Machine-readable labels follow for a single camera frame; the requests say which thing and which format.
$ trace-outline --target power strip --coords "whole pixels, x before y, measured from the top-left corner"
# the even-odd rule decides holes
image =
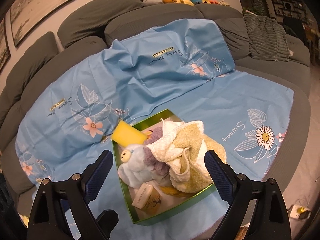
[[[292,205],[288,209],[288,215],[289,215],[289,218],[292,218],[292,219],[305,220],[310,217],[311,211],[307,207]]]

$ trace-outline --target pink flower print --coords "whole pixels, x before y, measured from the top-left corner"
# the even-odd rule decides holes
[[[282,141],[283,141],[286,133],[287,133],[287,132],[279,133],[279,134],[276,136],[276,138],[279,140],[279,142],[282,142]]]
[[[83,126],[83,129],[89,131],[89,132],[90,132],[90,135],[92,136],[92,138],[96,136],[96,133],[97,133],[97,134],[100,134],[100,135],[103,134],[102,131],[98,130],[98,129],[101,129],[101,128],[102,128],[102,126],[103,126],[103,123],[102,123],[102,122],[97,122],[97,123],[95,123],[95,122],[93,122],[89,117],[87,117],[87,118],[85,119],[85,121],[87,122],[87,124],[85,124],[85,125]]]
[[[32,172],[32,166],[28,166],[26,163],[22,163],[23,167],[23,171],[28,175],[30,176],[30,174],[33,175],[33,172]]]
[[[191,67],[194,68],[193,72],[194,73],[199,73],[200,77],[203,77],[204,75],[208,75],[206,72],[204,72],[203,67],[199,67],[196,64],[191,64]]]

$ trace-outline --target floor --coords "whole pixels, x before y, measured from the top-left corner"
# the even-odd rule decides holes
[[[307,144],[297,170],[283,193],[287,208],[292,204],[312,210],[320,193],[320,66],[311,65],[311,121]],[[303,226],[303,221],[290,219],[292,238]]]

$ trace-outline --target gray sofa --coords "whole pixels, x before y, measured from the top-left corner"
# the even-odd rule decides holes
[[[94,0],[73,12],[61,24],[57,34],[65,50],[58,53],[53,33],[42,36],[14,66],[1,93],[1,166],[20,214],[30,214],[36,187],[20,166],[15,138],[21,120],[39,95],[72,66],[110,47],[114,39],[123,40],[181,18],[215,21],[237,70],[269,79],[294,91],[285,140],[265,177],[275,178],[281,191],[285,190],[302,156],[310,123],[309,52],[302,41],[288,36],[289,48],[294,52],[289,62],[260,61],[250,57],[242,14],[233,8],[213,4],[144,7],[140,0]]]

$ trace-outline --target sofa armrest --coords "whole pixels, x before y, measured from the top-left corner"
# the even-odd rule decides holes
[[[302,40],[287,34],[288,46],[293,51],[293,56],[290,60],[310,66],[310,53],[309,49],[304,46]]]

